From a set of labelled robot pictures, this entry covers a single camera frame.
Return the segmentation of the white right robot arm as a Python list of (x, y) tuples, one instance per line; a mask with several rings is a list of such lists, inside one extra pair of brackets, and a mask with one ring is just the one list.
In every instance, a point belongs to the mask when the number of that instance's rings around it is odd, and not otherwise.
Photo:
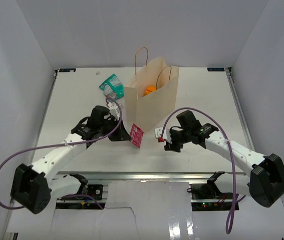
[(249, 196), (259, 205), (269, 208), (284, 195), (284, 164), (276, 155), (264, 155), (230, 140), (214, 120), (201, 124), (193, 114), (195, 109), (182, 107), (177, 115), (179, 126), (163, 126), (155, 132), (159, 142), (164, 142), (166, 151), (179, 153), (187, 143), (199, 145), (231, 162), (244, 175), (234, 172), (214, 173), (208, 180), (208, 195), (217, 200), (225, 193)]

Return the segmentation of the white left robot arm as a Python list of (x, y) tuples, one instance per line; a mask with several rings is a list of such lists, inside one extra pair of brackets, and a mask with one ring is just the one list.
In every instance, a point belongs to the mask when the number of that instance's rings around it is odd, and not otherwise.
[(97, 105), (91, 115), (81, 119), (61, 144), (47, 155), (16, 168), (11, 197), (33, 214), (39, 214), (51, 198), (88, 197), (88, 181), (80, 174), (57, 178), (57, 173), (93, 143), (108, 138), (112, 142), (130, 141), (122, 122), (122, 109), (116, 102)]

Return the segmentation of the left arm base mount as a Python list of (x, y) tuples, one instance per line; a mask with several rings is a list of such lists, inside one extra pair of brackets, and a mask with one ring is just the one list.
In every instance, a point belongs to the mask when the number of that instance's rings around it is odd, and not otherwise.
[(57, 200), (58, 210), (102, 210), (105, 207), (102, 184), (89, 184), (82, 195)]

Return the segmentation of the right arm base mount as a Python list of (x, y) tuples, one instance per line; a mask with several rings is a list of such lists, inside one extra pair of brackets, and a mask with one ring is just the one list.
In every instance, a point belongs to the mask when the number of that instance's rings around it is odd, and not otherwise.
[(221, 192), (212, 184), (222, 174), (224, 174), (223, 171), (214, 173), (185, 173), (185, 179), (188, 180), (186, 192), (190, 196), (193, 212), (231, 210), (232, 193)]

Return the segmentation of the red snack packet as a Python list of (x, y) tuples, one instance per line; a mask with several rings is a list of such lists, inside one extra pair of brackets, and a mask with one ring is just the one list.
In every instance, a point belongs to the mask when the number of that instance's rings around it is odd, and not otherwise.
[(131, 143), (137, 148), (141, 147), (144, 132), (137, 125), (133, 124), (130, 131)]

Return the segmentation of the orange gummy snack bag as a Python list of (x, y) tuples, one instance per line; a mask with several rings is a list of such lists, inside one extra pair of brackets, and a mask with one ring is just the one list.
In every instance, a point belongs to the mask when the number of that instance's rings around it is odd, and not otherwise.
[(156, 91), (156, 90), (157, 90), (157, 89), (156, 89), (155, 86), (153, 86), (153, 85), (148, 86), (148, 87), (146, 88), (146, 90), (145, 90), (143, 96), (147, 96), (148, 94), (150, 94), (150, 93), (152, 93), (152, 92), (154, 92), (154, 91)]

